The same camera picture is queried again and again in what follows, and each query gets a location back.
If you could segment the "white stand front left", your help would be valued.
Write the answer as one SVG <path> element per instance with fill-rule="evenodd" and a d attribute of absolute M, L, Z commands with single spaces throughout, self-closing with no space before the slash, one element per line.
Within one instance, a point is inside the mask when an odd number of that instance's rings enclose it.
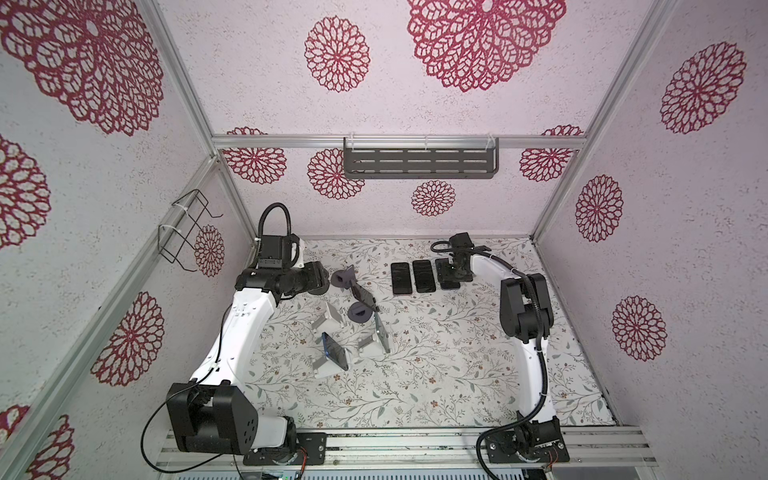
<path fill-rule="evenodd" d="M 332 377 L 349 370 L 349 359 L 345 350 L 341 354 L 323 356 L 313 363 L 314 376 L 317 379 Z"/>

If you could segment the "blue phone front stand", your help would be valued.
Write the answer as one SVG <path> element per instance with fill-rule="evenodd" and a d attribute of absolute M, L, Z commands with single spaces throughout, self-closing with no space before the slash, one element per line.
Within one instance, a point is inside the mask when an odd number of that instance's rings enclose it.
<path fill-rule="evenodd" d="M 342 371 L 349 370 L 346 349 L 336 342 L 327 332 L 321 335 L 323 351 L 327 360 L 331 361 Z"/>

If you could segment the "green phone right stand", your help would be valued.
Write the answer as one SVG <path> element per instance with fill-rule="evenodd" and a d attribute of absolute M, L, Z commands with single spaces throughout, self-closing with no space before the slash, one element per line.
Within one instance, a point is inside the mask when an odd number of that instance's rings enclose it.
<path fill-rule="evenodd" d="M 378 343 L 381 345 L 383 352 L 389 354 L 391 352 L 389 334 L 378 312 L 374 313 L 374 324 Z"/>

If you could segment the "dark phone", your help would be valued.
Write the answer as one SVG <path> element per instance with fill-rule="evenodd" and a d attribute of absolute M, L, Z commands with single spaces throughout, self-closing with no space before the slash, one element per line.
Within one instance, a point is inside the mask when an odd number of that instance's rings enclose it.
<path fill-rule="evenodd" d="M 356 281 L 353 281 L 350 286 L 350 290 L 352 292 L 353 297 L 356 299 L 358 303 L 361 303 L 362 305 L 364 305 L 368 310 L 371 310 L 374 312 L 379 311 L 375 297 L 366 288 L 361 286 Z"/>

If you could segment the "silver stand upper left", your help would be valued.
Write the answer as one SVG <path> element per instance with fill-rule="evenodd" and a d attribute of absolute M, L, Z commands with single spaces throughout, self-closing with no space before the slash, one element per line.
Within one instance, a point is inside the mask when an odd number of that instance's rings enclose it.
<path fill-rule="evenodd" d="M 312 323 L 312 331 L 315 334 L 341 331 L 345 327 L 345 321 L 340 312 L 330 302 L 326 301 L 320 316 Z"/>

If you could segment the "dark round stand back right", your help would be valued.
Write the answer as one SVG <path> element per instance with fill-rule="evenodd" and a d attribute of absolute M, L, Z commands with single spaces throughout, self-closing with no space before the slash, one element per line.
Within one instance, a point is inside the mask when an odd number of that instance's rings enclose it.
<path fill-rule="evenodd" d="M 354 266 L 333 272 L 330 276 L 330 282 L 333 286 L 348 290 L 357 283 L 356 271 Z"/>

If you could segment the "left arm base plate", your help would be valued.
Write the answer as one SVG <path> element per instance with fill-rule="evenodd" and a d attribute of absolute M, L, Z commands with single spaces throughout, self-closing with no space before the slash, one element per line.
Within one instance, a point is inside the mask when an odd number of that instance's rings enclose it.
<path fill-rule="evenodd" d="M 290 434 L 280 447 L 262 448 L 249 452 L 245 466 L 317 466 L 325 462 L 328 435 L 325 432 Z"/>

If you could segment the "silver white stand right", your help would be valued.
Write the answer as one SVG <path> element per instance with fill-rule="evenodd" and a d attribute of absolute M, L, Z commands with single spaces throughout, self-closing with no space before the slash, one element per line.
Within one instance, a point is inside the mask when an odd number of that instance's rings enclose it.
<path fill-rule="evenodd" d="M 386 355 L 378 343 L 376 332 L 358 343 L 357 353 L 358 357 L 362 359 L 375 359 Z"/>

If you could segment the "dark round stand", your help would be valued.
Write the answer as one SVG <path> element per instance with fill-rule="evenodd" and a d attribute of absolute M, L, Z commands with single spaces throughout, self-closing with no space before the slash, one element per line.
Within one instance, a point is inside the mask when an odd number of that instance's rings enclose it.
<path fill-rule="evenodd" d="M 347 310 L 347 317 L 357 324 L 368 322 L 374 314 L 374 309 L 362 302 L 354 302 Z"/>
<path fill-rule="evenodd" d="M 354 266 L 333 272 L 330 276 L 330 282 L 333 286 L 348 290 L 357 283 L 356 271 Z"/>

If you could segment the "dark round stand centre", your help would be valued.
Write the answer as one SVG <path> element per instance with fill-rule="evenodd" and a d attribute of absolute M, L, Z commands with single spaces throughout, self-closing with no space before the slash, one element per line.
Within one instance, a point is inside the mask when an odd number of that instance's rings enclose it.
<path fill-rule="evenodd" d="M 374 314 L 374 309 L 362 302 L 354 302 L 347 310 L 347 317 L 357 324 L 368 322 Z"/>

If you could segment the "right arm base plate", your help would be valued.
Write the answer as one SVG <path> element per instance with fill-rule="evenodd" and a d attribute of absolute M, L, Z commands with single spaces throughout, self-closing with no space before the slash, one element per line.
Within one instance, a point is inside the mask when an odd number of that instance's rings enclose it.
<path fill-rule="evenodd" d="M 511 431 L 489 436 L 485 446 L 491 464 L 568 463 L 571 460 L 561 436 L 535 434 L 528 438 Z"/>

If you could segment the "black phone purple edge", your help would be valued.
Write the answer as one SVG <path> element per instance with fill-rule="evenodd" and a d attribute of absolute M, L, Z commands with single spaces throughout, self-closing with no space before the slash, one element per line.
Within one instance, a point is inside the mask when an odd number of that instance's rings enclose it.
<path fill-rule="evenodd" d="M 408 262 L 393 262 L 390 265 L 392 292 L 396 296 L 413 293 L 411 270 Z"/>

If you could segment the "grey slotted wall shelf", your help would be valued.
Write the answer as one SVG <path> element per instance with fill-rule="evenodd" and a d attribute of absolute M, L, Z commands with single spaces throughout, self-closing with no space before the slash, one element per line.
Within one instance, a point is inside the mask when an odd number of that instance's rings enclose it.
<path fill-rule="evenodd" d="M 343 140 L 344 175 L 358 180 L 492 179 L 499 171 L 499 148 L 492 139 L 478 148 L 358 147 Z"/>

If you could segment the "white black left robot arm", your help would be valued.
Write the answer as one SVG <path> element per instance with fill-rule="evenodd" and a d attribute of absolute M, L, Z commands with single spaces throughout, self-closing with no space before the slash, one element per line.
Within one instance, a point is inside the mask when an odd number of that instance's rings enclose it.
<path fill-rule="evenodd" d="M 219 337 L 190 380 L 168 391 L 166 409 L 180 451 L 245 456 L 264 450 L 280 461 L 297 453 L 294 420 L 260 414 L 245 395 L 245 380 L 279 303 L 303 293 L 322 295 L 329 287 L 319 261 L 287 269 L 248 268 L 237 277 Z"/>

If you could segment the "blue edged phone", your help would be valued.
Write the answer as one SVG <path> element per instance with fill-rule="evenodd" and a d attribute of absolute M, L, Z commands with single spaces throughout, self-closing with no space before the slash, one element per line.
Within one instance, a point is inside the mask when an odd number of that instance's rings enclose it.
<path fill-rule="evenodd" d="M 448 258 L 438 258 L 435 260 L 435 269 L 437 282 L 442 290 L 458 290 L 461 283 L 456 280 L 454 266 Z"/>

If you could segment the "aluminium front rail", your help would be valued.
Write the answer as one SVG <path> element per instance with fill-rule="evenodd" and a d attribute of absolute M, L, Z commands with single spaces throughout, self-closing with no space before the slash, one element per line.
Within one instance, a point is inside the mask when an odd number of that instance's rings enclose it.
<path fill-rule="evenodd" d="M 481 428 L 309 429 L 298 436 L 312 471 L 345 469 L 470 469 L 480 465 L 475 443 Z M 504 453 L 498 443 L 482 446 L 494 471 L 503 468 L 656 467 L 658 462 L 638 427 L 565 426 L 563 440 L 539 462 Z"/>

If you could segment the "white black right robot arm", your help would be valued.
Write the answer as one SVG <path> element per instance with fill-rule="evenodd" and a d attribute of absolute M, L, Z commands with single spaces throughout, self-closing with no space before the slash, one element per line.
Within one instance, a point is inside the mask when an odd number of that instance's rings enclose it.
<path fill-rule="evenodd" d="M 540 444 L 556 440 L 560 423 L 550 398 L 547 348 L 554 324 L 546 279 L 539 273 L 528 274 L 491 253 L 486 246 L 473 243 L 466 232 L 446 242 L 452 257 L 449 275 L 458 282 L 479 278 L 498 289 L 499 321 L 512 340 L 514 359 L 518 362 L 521 396 L 516 419 L 481 434 L 476 442 L 482 447 L 493 436 L 511 432 L 525 454 Z"/>

